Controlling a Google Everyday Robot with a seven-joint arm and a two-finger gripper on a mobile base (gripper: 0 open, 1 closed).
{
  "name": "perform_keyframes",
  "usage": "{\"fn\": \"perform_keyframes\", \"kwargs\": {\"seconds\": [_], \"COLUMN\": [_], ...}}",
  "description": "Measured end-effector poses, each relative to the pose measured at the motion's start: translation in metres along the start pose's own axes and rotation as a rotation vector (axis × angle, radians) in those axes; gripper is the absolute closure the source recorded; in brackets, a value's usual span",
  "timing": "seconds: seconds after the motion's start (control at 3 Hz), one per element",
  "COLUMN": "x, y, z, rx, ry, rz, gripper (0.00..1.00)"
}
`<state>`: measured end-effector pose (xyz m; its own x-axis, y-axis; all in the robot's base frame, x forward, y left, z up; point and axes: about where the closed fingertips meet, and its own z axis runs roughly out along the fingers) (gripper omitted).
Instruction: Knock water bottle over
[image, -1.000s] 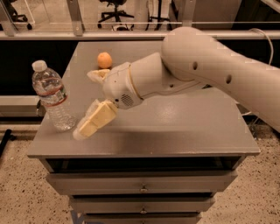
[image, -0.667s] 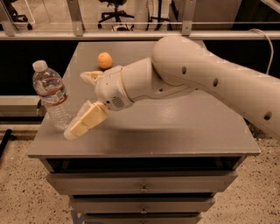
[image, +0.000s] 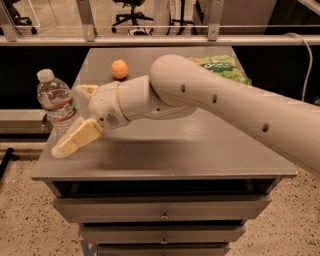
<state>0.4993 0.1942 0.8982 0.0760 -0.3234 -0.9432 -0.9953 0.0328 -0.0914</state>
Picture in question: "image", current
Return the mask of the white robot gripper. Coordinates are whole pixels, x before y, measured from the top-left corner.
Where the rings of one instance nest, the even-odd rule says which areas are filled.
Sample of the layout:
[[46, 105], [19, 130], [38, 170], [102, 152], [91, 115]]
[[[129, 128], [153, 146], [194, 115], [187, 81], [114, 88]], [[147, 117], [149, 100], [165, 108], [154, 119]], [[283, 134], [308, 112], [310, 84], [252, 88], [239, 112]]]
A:
[[90, 100], [88, 108], [93, 118], [79, 117], [74, 121], [52, 148], [55, 158], [65, 158], [92, 143], [101, 136], [103, 128], [116, 129], [141, 118], [182, 118], [196, 110], [187, 104], [170, 106], [164, 103], [151, 87], [148, 75], [100, 87], [78, 85], [75, 91]]

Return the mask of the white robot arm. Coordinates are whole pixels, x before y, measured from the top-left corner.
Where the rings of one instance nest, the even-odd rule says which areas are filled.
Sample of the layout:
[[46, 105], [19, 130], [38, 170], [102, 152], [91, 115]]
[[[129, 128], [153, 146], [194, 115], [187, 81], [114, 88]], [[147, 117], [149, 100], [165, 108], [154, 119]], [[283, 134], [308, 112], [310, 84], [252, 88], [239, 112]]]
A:
[[320, 173], [320, 111], [315, 105], [219, 76], [179, 55], [157, 58], [147, 75], [102, 86], [80, 85], [89, 119], [77, 118], [52, 149], [67, 157], [102, 130], [131, 121], [211, 112], [305, 171]]

